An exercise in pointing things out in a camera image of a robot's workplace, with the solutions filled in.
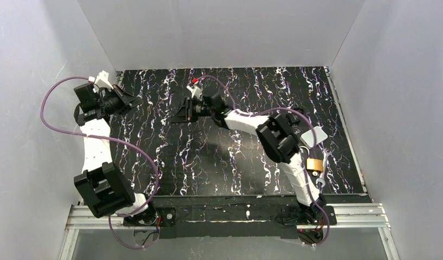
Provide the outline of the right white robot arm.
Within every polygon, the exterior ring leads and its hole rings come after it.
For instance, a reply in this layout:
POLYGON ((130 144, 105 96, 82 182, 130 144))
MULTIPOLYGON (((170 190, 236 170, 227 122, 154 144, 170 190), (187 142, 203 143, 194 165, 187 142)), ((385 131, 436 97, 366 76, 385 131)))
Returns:
POLYGON ((300 151, 300 140, 293 129, 296 124, 294 116, 311 126, 306 116, 295 109, 282 107, 257 114, 246 113, 230 108, 219 94, 214 94, 184 98, 170 122, 196 122, 203 116, 209 116, 221 128, 256 136, 267 157, 288 176, 298 202, 308 207, 323 207, 324 200, 319 189, 309 179, 305 156, 300 151))

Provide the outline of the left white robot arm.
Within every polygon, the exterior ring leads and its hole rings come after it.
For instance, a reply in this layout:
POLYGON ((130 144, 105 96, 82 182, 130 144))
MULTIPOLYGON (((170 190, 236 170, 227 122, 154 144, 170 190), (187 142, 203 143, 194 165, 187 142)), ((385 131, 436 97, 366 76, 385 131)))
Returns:
POLYGON ((150 209, 147 196, 133 192, 112 159, 109 136, 110 117, 125 115, 143 103, 118 86, 97 87, 85 83, 74 88, 79 104, 74 118, 84 138, 84 163, 74 185, 84 203, 97 217, 119 214, 135 216, 150 209))

